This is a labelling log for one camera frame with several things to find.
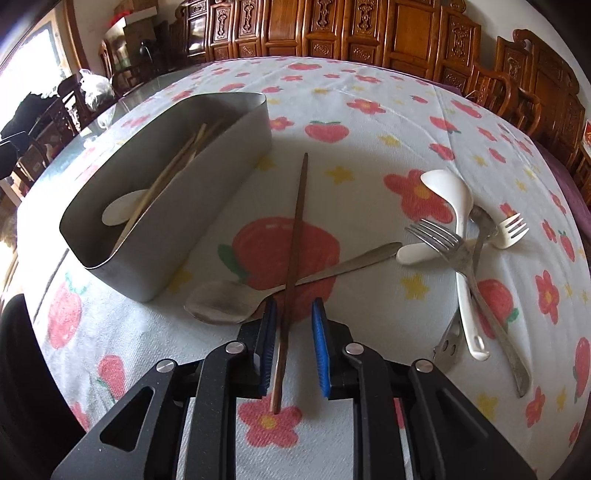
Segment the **spoon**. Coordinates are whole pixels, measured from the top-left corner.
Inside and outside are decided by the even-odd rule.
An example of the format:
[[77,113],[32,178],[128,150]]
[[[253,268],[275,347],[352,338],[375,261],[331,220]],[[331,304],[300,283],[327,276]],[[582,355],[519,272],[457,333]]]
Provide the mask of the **spoon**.
[[126,222],[134,212],[135,207],[147,190],[136,190],[113,200],[103,212],[103,223],[107,226],[115,226]]
[[[421,181],[429,190],[446,200],[456,214],[456,233],[462,238],[466,235],[466,224],[474,206],[474,198],[468,185],[447,170],[431,170],[421,175]],[[479,361],[489,358],[482,336],[476,324],[476,313],[470,301],[470,289],[466,279],[456,273],[457,299],[462,314],[464,336],[470,354]]]
[[[395,257],[401,246],[402,243],[400,242],[382,245],[358,257],[301,278],[296,282],[296,285],[335,277],[382,262]],[[247,321],[265,298],[284,289],[285,285],[269,288],[268,290],[255,290],[244,283],[236,281],[206,282],[197,286],[191,292],[185,302],[185,310],[197,320],[205,323],[237,325]]]

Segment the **round table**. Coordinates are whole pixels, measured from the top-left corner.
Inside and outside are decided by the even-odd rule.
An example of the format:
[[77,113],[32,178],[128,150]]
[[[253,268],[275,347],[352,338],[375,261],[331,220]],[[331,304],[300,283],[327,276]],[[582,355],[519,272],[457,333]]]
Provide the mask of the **round table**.
[[[480,289],[532,375],[517,398],[508,365],[486,332],[491,357],[464,349],[449,378],[549,478],[570,452],[587,400],[591,282],[572,214],[529,138],[435,85],[335,60],[264,58],[215,63],[159,90],[105,133],[55,160],[18,212],[24,293],[41,350],[81,424],[92,427],[156,361],[203,358],[237,327],[199,323],[184,310],[201,281],[284,281],[304,152],[310,169],[300,273],[318,271],[387,242],[430,218],[453,227],[451,208],[421,183],[446,168],[463,178],[496,221],[520,212],[531,228],[516,246],[483,250]],[[86,271],[58,231],[69,201],[111,154],[172,104],[205,92],[267,96],[271,152],[236,192],[155,300],[129,300]],[[442,261],[394,260],[302,288],[295,301],[284,408],[244,401],[236,419],[239,478],[338,479],[352,475],[350,401],[328,402],[317,385],[310,303],[356,341],[405,364],[431,358],[457,307],[454,272]]]

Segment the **tablecloth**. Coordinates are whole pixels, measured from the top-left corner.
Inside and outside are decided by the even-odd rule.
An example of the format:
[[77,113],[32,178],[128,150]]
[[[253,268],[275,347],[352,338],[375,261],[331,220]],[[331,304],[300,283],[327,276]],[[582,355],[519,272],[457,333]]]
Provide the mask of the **tablecloth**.
[[[112,152],[159,113],[191,95],[237,90],[266,94],[272,151],[161,295],[147,304],[123,297],[67,250],[57,230],[61,213]],[[157,360],[194,361],[235,338],[237,327],[204,325],[183,310],[198,282],[241,279],[269,288],[284,281],[306,151],[302,276],[387,242],[414,242],[404,227],[420,218],[453,226],[450,206],[419,179],[434,168],[463,178],[495,220],[523,215],[530,232],[506,251],[486,247],[478,277],[531,371],[532,388],[517,398],[489,328],[491,358],[477,362],[465,349],[449,378],[538,477],[549,478],[578,434],[591,338],[591,279],[558,184],[530,139],[487,110],[402,73],[335,60],[207,66],[156,93],[99,137],[56,178],[55,198],[36,195],[35,187],[25,198],[18,217],[19,255],[28,270],[24,293],[43,355],[81,424],[96,424]],[[48,261],[39,253],[43,248],[52,250]],[[28,284],[27,277],[40,271],[42,281]],[[309,321],[316,296],[324,298],[329,318],[349,325],[356,341],[405,364],[432,356],[457,307],[454,273],[441,261],[407,268],[390,260],[302,287],[281,414],[267,414],[267,399],[238,407],[238,478],[352,477],[351,403],[327,402],[317,385]]]

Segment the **white fork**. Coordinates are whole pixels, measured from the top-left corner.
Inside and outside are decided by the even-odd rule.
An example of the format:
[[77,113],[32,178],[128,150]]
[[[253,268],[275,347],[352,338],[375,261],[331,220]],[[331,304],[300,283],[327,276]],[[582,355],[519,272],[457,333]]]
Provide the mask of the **white fork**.
[[[529,228],[525,228],[526,226],[527,223],[525,223],[521,214],[517,213],[499,223],[497,233],[491,235],[487,242],[490,242],[493,247],[500,250],[509,248],[515,245],[527,232],[530,231]],[[473,248],[475,243],[476,239],[473,238],[466,241],[466,246]],[[398,253],[396,254],[396,260],[401,265],[416,265],[435,258],[441,258],[441,256],[436,250],[423,242],[419,244],[404,245],[404,247],[398,250]]]

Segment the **cutlery box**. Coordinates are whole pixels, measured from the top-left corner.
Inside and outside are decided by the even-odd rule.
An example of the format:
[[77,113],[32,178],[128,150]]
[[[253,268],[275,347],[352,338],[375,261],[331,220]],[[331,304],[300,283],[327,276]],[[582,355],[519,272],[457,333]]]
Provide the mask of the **cutlery box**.
[[[205,123],[214,138],[142,214],[119,248],[125,227],[106,226],[113,200],[147,189]],[[153,299],[181,267],[229,198],[271,149],[267,101],[260,93],[208,93],[167,109],[130,138],[70,202],[60,233],[76,258],[107,285],[136,301]]]

